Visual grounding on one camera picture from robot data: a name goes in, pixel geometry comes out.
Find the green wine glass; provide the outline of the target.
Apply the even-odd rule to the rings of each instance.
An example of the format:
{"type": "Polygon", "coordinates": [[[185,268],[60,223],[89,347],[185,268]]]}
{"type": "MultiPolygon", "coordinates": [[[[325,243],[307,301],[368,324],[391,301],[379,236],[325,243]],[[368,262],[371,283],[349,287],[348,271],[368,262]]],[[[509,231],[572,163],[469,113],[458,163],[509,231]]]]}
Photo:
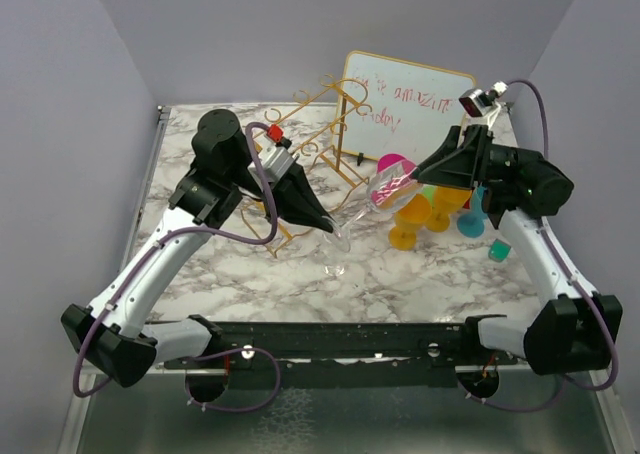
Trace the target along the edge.
{"type": "Polygon", "coordinates": [[[436,187],[432,185],[426,185],[422,191],[422,195],[428,199],[430,202],[433,201],[433,197],[435,194],[436,187]]]}

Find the yellow wine glass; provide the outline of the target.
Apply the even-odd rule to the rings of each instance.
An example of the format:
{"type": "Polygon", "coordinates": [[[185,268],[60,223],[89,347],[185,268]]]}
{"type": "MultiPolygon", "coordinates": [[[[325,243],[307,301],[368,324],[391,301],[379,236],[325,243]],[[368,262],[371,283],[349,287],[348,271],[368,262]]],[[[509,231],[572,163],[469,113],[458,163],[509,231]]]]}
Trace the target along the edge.
{"type": "Polygon", "coordinates": [[[472,191],[438,186],[433,194],[432,212],[425,227],[436,233],[446,231],[450,226],[450,216],[459,211],[471,197],[472,191]]]}

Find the pink wine glass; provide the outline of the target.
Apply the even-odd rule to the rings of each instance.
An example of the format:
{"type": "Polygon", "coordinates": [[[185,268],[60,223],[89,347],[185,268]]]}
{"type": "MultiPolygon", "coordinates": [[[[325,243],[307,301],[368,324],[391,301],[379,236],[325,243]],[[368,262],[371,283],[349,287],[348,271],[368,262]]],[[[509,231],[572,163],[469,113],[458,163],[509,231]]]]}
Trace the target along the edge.
{"type": "Polygon", "coordinates": [[[415,168],[416,164],[403,156],[383,156],[372,180],[373,207],[380,212],[395,212],[406,206],[420,190],[413,178],[415,168]]]}

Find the clear wine glass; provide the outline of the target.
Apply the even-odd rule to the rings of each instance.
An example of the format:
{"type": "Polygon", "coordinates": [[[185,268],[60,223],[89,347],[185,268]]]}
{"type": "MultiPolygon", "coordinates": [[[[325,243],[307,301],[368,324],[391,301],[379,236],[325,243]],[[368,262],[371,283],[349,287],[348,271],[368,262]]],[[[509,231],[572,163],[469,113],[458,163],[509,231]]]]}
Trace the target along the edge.
{"type": "Polygon", "coordinates": [[[351,249],[350,234],[353,226],[368,214],[393,214],[405,207],[421,190],[409,162],[399,161],[378,172],[367,184],[363,207],[344,224],[328,218],[330,233],[323,233],[324,240],[341,252],[351,249]]]}
{"type": "Polygon", "coordinates": [[[345,273],[346,254],[350,251],[348,242],[325,241],[322,244],[322,262],[324,272],[329,276],[339,277],[345,273]]]}

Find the blue wine glass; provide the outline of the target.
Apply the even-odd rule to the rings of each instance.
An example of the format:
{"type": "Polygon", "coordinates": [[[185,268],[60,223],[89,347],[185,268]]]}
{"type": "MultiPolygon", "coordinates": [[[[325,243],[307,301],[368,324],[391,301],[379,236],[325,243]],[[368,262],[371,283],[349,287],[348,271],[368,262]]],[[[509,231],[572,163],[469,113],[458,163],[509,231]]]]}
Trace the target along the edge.
{"type": "Polygon", "coordinates": [[[482,200],[485,192],[483,186],[478,186],[469,200],[469,210],[457,220],[458,231],[468,238],[478,238],[485,230],[486,213],[482,208],[482,200]]]}

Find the orange wine glass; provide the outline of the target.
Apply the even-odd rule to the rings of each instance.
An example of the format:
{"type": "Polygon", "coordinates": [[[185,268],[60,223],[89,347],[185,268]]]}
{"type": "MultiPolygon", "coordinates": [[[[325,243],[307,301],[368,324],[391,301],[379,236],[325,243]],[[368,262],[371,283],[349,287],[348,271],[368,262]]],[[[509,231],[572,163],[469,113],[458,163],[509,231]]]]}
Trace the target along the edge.
{"type": "Polygon", "coordinates": [[[422,194],[416,194],[412,200],[394,214],[394,227],[389,231],[390,245],[401,251],[414,248],[417,233],[431,217],[432,206],[422,194]]]}

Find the gold wire glass rack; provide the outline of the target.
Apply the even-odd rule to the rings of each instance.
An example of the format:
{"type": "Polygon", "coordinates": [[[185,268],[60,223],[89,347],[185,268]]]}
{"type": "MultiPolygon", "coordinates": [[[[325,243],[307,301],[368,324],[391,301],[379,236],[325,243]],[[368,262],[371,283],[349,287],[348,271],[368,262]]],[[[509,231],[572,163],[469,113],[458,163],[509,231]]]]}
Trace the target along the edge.
{"type": "Polygon", "coordinates": [[[344,223],[350,204],[367,186],[371,173],[348,159],[343,147],[359,118],[370,114],[369,88],[355,78],[325,75],[312,92],[299,90],[291,102],[258,102],[241,105],[241,120],[249,114],[268,125],[277,125],[291,141],[289,151],[328,213],[344,223]]]}

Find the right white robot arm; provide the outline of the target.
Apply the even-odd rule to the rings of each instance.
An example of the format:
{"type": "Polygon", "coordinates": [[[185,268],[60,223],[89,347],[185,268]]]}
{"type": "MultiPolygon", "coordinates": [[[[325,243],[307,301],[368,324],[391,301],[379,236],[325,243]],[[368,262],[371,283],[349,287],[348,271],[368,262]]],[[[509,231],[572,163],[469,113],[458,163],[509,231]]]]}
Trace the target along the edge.
{"type": "Polygon", "coordinates": [[[472,320],[473,332],[459,341],[467,363],[481,365],[498,350],[525,360],[538,375],[618,370],[622,305],[586,279],[548,222],[574,188],[559,168],[538,151],[495,143],[485,125],[470,125],[452,127],[412,176],[438,187],[483,187],[483,212],[519,257],[540,299],[530,321],[504,315],[472,320]]]}

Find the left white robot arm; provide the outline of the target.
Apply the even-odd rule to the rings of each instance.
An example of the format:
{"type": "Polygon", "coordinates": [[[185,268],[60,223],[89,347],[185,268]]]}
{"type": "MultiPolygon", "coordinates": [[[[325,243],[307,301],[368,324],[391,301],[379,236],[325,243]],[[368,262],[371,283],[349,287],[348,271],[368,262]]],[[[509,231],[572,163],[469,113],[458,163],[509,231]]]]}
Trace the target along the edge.
{"type": "Polygon", "coordinates": [[[152,327],[147,319],[184,264],[211,238],[247,245],[270,243],[279,221],[331,234],[330,214],[314,194],[290,142],[275,125],[242,125],[228,109],[198,122],[194,159],[141,250],[88,305],[70,305],[63,328],[78,354],[126,388],[154,365],[189,358],[206,369],[220,359],[217,328],[201,316],[152,327]],[[262,202],[268,234],[249,238],[223,230],[243,196],[262,202]]]}

